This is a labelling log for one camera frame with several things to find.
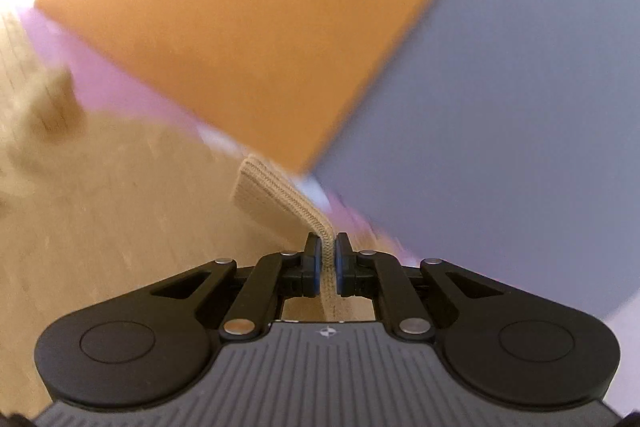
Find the purple floral bed sheet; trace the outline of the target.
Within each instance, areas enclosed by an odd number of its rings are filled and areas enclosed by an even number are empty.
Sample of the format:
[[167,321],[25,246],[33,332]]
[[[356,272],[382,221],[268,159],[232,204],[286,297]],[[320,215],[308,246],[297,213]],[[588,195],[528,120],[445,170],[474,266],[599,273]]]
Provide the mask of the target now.
[[[198,136],[207,145],[232,155],[242,155],[248,148],[229,135],[206,124],[179,104],[168,100],[152,88],[127,74],[88,44],[35,9],[20,15],[26,34],[43,61],[67,65],[73,73],[77,98],[90,109],[108,110],[139,118],[160,120]],[[405,248],[396,237],[387,234],[349,208],[326,190],[311,174],[289,176],[294,185],[311,202],[324,211],[340,231],[352,239],[362,239],[368,248],[396,255],[405,265],[420,265],[421,257]]]

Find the yellow cable-knit cardigan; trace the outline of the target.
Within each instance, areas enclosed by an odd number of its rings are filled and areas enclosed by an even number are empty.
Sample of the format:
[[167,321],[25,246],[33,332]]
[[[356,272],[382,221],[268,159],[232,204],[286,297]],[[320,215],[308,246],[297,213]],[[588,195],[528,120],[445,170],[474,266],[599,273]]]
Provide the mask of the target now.
[[90,112],[69,69],[1,20],[1,408],[49,401],[38,336],[62,315],[219,257],[333,254],[326,215],[278,167],[166,124]]

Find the grey headboard panel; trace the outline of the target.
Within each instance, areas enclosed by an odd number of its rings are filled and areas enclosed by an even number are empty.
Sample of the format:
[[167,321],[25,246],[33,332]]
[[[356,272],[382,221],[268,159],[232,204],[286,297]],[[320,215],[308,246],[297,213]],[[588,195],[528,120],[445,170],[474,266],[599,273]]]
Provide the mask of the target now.
[[605,317],[639,287],[639,0],[435,0],[314,174],[413,254]]

